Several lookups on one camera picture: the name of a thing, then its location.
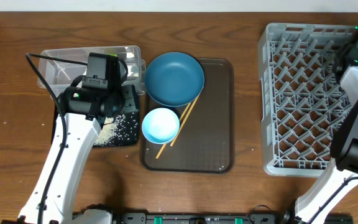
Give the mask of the light blue bowl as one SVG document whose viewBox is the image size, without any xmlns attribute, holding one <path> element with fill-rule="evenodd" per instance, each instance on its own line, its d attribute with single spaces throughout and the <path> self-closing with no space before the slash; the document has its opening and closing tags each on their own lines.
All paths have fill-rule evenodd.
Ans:
<svg viewBox="0 0 358 224">
<path fill-rule="evenodd" d="M 146 140 L 154 144 L 172 141 L 179 128 L 179 117 L 168 108 L 156 108 L 148 112 L 142 122 L 142 134 Z"/>
</svg>

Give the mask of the pile of white rice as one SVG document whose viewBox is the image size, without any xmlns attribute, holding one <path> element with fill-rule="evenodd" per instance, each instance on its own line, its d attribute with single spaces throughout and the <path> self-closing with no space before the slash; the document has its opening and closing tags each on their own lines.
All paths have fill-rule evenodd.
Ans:
<svg viewBox="0 0 358 224">
<path fill-rule="evenodd" d="M 139 112 L 129 112 L 106 118 L 94 147 L 131 146 L 139 139 Z"/>
</svg>

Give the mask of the dark blue plate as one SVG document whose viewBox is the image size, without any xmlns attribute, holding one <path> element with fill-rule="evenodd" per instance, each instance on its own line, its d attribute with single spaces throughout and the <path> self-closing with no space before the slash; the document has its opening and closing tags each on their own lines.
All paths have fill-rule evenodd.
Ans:
<svg viewBox="0 0 358 224">
<path fill-rule="evenodd" d="M 145 89 L 157 103 L 179 107 L 193 101 L 204 87 L 201 64 L 191 55 L 169 52 L 151 61 L 145 73 Z"/>
</svg>

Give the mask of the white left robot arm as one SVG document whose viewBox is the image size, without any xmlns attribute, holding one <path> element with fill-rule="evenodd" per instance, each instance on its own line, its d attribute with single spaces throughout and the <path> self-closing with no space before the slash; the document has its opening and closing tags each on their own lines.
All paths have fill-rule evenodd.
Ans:
<svg viewBox="0 0 358 224">
<path fill-rule="evenodd" d="M 58 113 L 51 148 L 39 180 L 21 209 L 16 223 L 118 223 L 119 216 L 103 205 L 91 205 L 82 214 L 73 213 L 75 195 L 87 158 L 104 126 L 136 104 L 126 103 L 129 69 L 123 58 L 91 52 L 85 75 L 76 77 L 59 96 L 34 65 L 35 54 L 26 54 L 29 65 L 44 84 Z"/>
</svg>

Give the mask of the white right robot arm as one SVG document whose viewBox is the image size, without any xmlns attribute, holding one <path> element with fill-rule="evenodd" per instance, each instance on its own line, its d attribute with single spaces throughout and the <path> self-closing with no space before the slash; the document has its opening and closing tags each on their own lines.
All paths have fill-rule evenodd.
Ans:
<svg viewBox="0 0 358 224">
<path fill-rule="evenodd" d="M 333 70 L 352 108 L 331 141 L 328 167 L 295 201 L 294 219 L 299 223 L 324 223 L 330 211 L 358 186 L 358 25 L 335 55 Z"/>
</svg>

